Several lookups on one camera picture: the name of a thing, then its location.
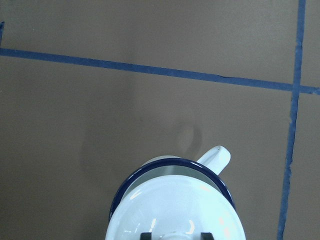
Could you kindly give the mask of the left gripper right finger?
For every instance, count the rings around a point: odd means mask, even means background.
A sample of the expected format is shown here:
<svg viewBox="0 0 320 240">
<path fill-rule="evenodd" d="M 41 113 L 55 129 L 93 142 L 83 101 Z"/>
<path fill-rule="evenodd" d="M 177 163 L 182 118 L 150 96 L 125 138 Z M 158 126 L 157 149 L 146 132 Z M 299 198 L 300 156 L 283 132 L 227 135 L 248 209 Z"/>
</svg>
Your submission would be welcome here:
<svg viewBox="0 0 320 240">
<path fill-rule="evenodd" d="M 202 232 L 200 234 L 201 240 L 214 240 L 213 234 L 211 232 Z"/>
</svg>

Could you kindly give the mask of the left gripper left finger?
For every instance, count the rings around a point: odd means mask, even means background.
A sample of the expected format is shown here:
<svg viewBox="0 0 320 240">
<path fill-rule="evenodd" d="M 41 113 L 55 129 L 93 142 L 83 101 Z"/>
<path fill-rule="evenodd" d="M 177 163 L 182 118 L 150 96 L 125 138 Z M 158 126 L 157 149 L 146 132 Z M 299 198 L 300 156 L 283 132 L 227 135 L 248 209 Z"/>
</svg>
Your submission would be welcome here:
<svg viewBox="0 0 320 240">
<path fill-rule="evenodd" d="M 140 234 L 140 240 L 152 240 L 151 232 L 143 232 Z"/>
</svg>

